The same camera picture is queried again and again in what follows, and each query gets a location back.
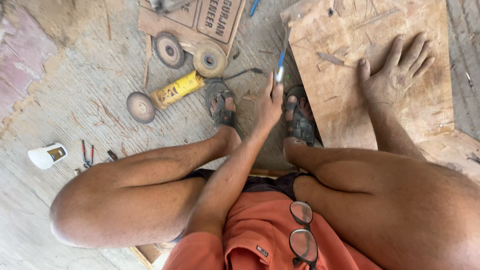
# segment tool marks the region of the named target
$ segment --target eyeglasses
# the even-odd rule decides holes
[[[293,219],[304,229],[296,229],[290,234],[290,248],[295,254],[293,266],[297,267],[304,261],[310,266],[310,270],[315,270],[318,259],[318,248],[315,237],[310,231],[310,223],[313,219],[312,208],[305,202],[292,202],[290,204],[290,213]]]

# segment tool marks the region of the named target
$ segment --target white container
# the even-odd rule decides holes
[[[68,156],[67,149],[61,143],[53,143],[47,146],[28,151],[28,157],[37,167],[46,170],[53,164]]]

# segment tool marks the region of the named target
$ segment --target sandal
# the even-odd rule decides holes
[[[287,102],[290,96],[296,96],[297,103]],[[303,86],[294,86],[287,93],[285,109],[294,111],[293,120],[285,123],[285,137],[295,137],[301,141],[306,141],[308,146],[313,147],[317,125],[305,118],[305,115],[299,106],[300,98],[308,99],[307,93],[305,92],[305,88]]]
[[[210,116],[212,116],[215,128],[218,128],[220,125],[226,125],[237,130],[237,117],[235,112],[225,109],[225,100],[231,97],[233,97],[233,94],[230,88],[222,81],[213,82],[208,86],[207,92],[205,93],[205,106]],[[212,106],[213,100],[217,100],[217,102],[216,110],[212,114],[210,106]]]

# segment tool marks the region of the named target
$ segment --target hand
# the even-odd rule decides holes
[[[433,64],[435,57],[427,55],[433,42],[425,42],[425,33],[415,38],[412,47],[400,61],[403,37],[398,36],[393,42],[392,50],[381,71],[370,76],[370,62],[360,59],[358,67],[359,83],[368,104],[386,104],[393,106],[403,97],[412,83],[420,78]]]
[[[273,72],[268,77],[268,85],[255,102],[253,128],[257,131],[272,130],[282,115],[283,84],[274,85]]]

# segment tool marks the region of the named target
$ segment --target person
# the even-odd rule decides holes
[[[179,240],[166,269],[479,269],[479,184],[427,162],[395,117],[395,102],[435,60],[425,33],[402,56],[403,42],[394,40],[376,74],[359,62],[379,151],[310,147],[314,118],[295,87],[285,103],[284,156],[308,173],[249,177],[282,115],[283,86],[270,74],[243,141],[233,97],[219,92],[213,137],[86,170],[53,201],[53,234],[86,248]],[[195,171],[223,156],[217,171]]]

